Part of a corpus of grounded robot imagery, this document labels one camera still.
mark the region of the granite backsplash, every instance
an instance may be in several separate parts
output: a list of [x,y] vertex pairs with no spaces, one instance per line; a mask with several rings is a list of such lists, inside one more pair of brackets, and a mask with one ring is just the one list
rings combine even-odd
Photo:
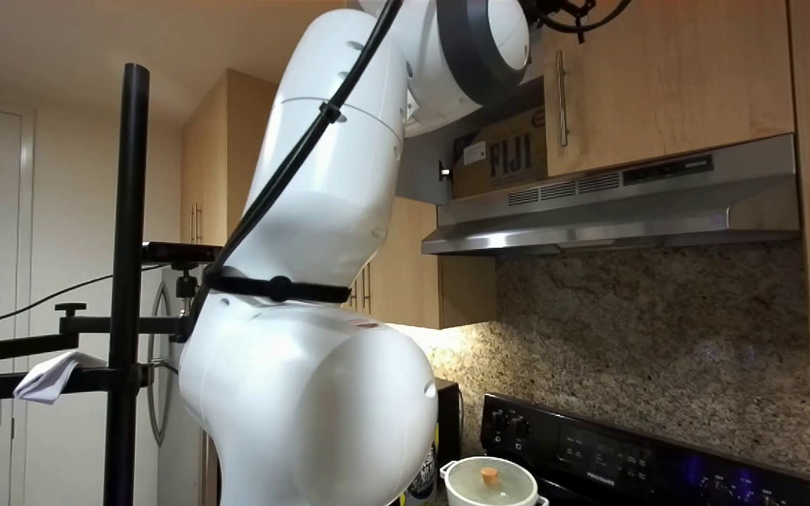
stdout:
[[465,391],[810,474],[803,245],[630,246],[497,262],[497,321],[417,335]]

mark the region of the white wall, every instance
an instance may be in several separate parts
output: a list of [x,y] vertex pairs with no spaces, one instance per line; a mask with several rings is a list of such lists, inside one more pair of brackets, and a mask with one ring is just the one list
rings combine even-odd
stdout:
[[[32,301],[112,270],[118,95],[112,110],[78,110],[56,99],[0,99],[38,119]],[[181,238],[181,128],[150,127],[146,238]],[[159,272],[144,275],[144,313],[151,308]],[[56,331],[53,304],[85,301],[88,315],[111,315],[111,282],[56,297],[32,313],[32,331]],[[108,336],[83,336],[108,360]],[[18,419],[12,506],[102,506],[105,394],[32,404]],[[135,506],[159,506],[159,447],[146,395],[139,395]]]

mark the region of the metal pole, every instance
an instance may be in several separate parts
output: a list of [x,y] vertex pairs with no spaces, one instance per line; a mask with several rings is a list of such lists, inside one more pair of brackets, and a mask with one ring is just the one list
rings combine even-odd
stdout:
[[150,71],[125,67],[105,506],[132,506]]

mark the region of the kitchen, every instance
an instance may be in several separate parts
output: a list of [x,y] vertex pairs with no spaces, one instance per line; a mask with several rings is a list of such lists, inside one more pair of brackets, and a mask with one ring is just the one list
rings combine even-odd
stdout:
[[[478,450],[481,394],[496,391],[810,474],[810,2],[790,0],[790,29],[805,237],[790,245],[630,246],[500,258],[496,263],[497,313],[492,324],[417,331],[437,374],[462,383],[469,450]],[[587,44],[596,36],[609,36],[609,29],[587,33]],[[39,119],[39,128],[50,137],[111,135],[108,127],[88,124],[78,112],[49,119]],[[181,151],[171,148],[174,135],[163,128],[167,140],[159,145],[159,169],[163,169],[159,180],[167,182],[154,186],[161,213],[154,213],[151,227],[161,237],[181,237],[181,210],[171,207],[181,207],[181,196],[167,193],[167,189],[181,193],[181,176],[168,172],[168,156]],[[66,156],[59,161],[66,166],[97,156],[97,175],[90,176],[99,189],[108,189],[111,145],[108,140],[99,142],[105,142],[99,151],[73,156],[70,151],[53,151],[56,145],[42,148],[42,164],[53,164],[56,155]],[[69,169],[38,182],[42,203],[69,199],[63,192],[70,193],[88,182],[66,180],[66,175]],[[63,207],[42,207],[39,220],[53,221],[56,213],[77,204],[69,199]],[[97,207],[111,213],[111,196],[102,196]],[[59,256],[49,251],[46,231],[49,225],[39,221],[42,251],[38,256]],[[108,270],[99,256],[94,256],[94,263],[77,263],[77,275]],[[42,268],[39,277],[46,275],[70,277],[56,268]],[[38,442],[46,438],[46,424],[59,424],[59,415],[39,415],[46,421],[35,421]],[[78,442],[78,456],[97,447],[97,415],[83,419],[90,432],[88,442]],[[46,483],[35,481],[32,485],[35,494],[25,504],[42,504]]]

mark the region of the paper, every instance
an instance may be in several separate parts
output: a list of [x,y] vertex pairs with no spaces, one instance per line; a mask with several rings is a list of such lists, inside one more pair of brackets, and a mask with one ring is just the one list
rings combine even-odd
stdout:
[[14,400],[53,404],[73,367],[105,367],[105,363],[78,348],[42,360],[18,383]]

